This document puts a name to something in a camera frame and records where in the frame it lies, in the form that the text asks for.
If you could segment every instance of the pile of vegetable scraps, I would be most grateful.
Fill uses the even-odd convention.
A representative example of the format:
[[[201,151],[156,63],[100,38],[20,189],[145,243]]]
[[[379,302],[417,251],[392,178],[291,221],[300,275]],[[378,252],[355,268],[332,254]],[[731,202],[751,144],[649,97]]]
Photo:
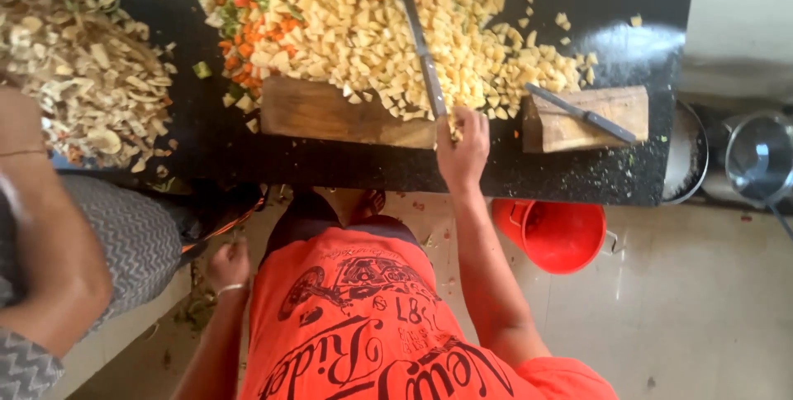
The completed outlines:
[[[223,75],[234,82],[227,107],[250,113],[261,104],[262,81],[285,75],[331,83],[353,104],[378,100],[402,120],[433,119],[401,0],[199,1],[222,37]],[[580,90],[580,64],[535,46],[528,19],[520,30],[506,22],[485,28],[505,0],[415,1],[450,107],[514,118],[525,83]],[[211,74],[201,69],[199,76]],[[258,129],[255,121],[249,128]]]

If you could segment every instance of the silver bracelet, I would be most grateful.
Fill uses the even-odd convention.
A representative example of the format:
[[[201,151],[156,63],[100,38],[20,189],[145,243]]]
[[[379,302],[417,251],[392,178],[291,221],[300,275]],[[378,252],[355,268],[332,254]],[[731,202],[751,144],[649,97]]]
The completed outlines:
[[[237,290],[237,289],[241,289],[241,288],[247,289],[247,284],[232,284],[230,286],[225,286],[225,287],[221,288],[219,291],[217,291],[217,293],[215,293],[215,298],[219,298],[221,296],[221,293],[223,293],[225,291]]]

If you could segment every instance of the knife blade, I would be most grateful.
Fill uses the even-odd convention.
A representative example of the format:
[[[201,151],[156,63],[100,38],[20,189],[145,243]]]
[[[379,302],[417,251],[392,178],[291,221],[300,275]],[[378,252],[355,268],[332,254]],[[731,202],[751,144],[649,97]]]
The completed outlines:
[[[620,125],[614,123],[613,121],[604,118],[600,114],[596,114],[592,111],[585,111],[580,107],[575,107],[572,104],[564,101],[563,99],[559,98],[558,96],[552,94],[550,91],[547,91],[543,88],[533,85],[532,83],[526,83],[526,90],[530,91],[532,95],[537,95],[548,102],[551,102],[557,107],[564,109],[565,111],[570,112],[571,115],[574,117],[580,118],[582,121],[589,123],[590,125],[599,128],[603,132],[611,134],[613,137],[616,137],[623,142],[631,144],[636,142],[636,136],[633,135],[632,132],[626,130],[625,128],[621,127]]]
[[[424,32],[419,20],[419,11],[415,8],[414,0],[402,0],[404,3],[404,13],[408,16],[408,25],[413,35],[415,43],[415,54],[421,62],[421,74],[424,77],[424,87],[427,89],[427,97],[430,99],[430,107],[435,118],[446,115],[446,102],[443,100],[441,82],[438,80],[438,71],[435,69],[435,61],[432,59],[427,42],[424,40]]]

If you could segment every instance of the foot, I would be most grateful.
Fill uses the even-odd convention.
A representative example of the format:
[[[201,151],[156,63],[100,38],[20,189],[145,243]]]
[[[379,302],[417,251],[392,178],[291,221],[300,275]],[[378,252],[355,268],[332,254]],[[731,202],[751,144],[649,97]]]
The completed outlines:
[[[352,212],[350,223],[356,224],[363,219],[379,214],[385,207],[385,192],[382,190],[367,190],[361,196],[358,206]]]

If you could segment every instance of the wall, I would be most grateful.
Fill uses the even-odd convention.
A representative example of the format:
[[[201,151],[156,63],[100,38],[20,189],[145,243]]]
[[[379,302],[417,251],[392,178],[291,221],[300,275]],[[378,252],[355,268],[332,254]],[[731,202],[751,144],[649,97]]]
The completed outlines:
[[[682,91],[793,102],[790,0],[692,0]]]

